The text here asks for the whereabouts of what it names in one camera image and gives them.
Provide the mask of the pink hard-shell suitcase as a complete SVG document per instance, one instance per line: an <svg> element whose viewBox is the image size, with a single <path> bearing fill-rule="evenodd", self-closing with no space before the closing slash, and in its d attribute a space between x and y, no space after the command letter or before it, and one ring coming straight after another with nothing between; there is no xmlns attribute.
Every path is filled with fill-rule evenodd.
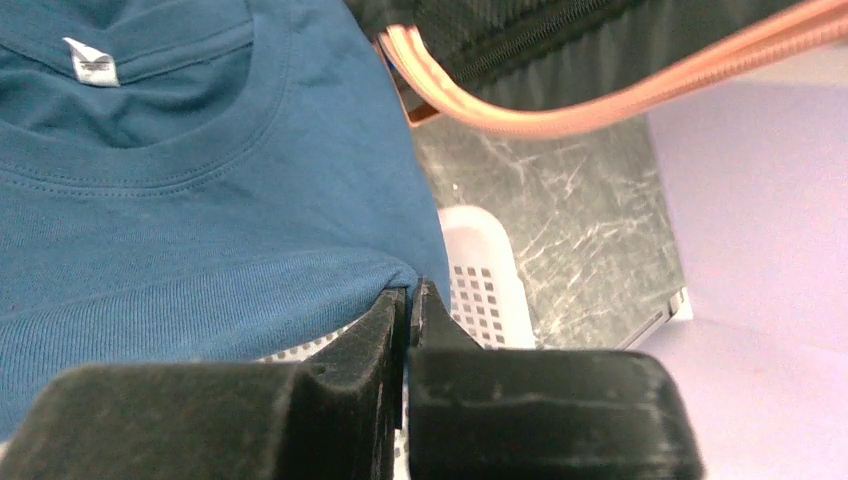
<svg viewBox="0 0 848 480"><path fill-rule="evenodd" d="M847 37L843 1L352 1L422 100L496 134L554 138Z"/></svg>

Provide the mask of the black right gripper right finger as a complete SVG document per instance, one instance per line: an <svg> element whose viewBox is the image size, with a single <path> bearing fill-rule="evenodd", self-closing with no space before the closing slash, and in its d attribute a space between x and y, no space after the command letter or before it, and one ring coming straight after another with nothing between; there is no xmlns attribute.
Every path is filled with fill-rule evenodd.
<svg viewBox="0 0 848 480"><path fill-rule="evenodd" d="M684 401L654 357L486 349L430 281L407 354L413 479L701 479Z"/></svg>

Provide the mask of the white plastic mesh basket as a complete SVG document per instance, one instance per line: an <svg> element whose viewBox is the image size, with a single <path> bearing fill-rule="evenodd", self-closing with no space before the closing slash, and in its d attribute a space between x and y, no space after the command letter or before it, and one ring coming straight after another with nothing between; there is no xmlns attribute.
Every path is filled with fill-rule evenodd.
<svg viewBox="0 0 848 480"><path fill-rule="evenodd" d="M519 399L535 346L502 224L443 209L442 297L384 294L361 318L284 350L281 401L252 479L522 479Z"/></svg>

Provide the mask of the blue garment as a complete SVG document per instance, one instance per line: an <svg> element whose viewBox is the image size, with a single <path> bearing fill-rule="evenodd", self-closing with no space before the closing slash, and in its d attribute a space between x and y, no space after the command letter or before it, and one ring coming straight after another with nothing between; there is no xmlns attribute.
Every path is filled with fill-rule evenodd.
<svg viewBox="0 0 848 480"><path fill-rule="evenodd" d="M84 364L255 361L449 291L342 1L1 5L1 436Z"/></svg>

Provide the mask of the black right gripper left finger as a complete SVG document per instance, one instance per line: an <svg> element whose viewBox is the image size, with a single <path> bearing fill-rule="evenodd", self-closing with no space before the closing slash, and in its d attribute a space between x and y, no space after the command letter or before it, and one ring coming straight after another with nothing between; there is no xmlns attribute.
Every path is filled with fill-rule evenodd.
<svg viewBox="0 0 848 480"><path fill-rule="evenodd" d="M5 479L389 479L406 294L293 363L88 365L37 397Z"/></svg>

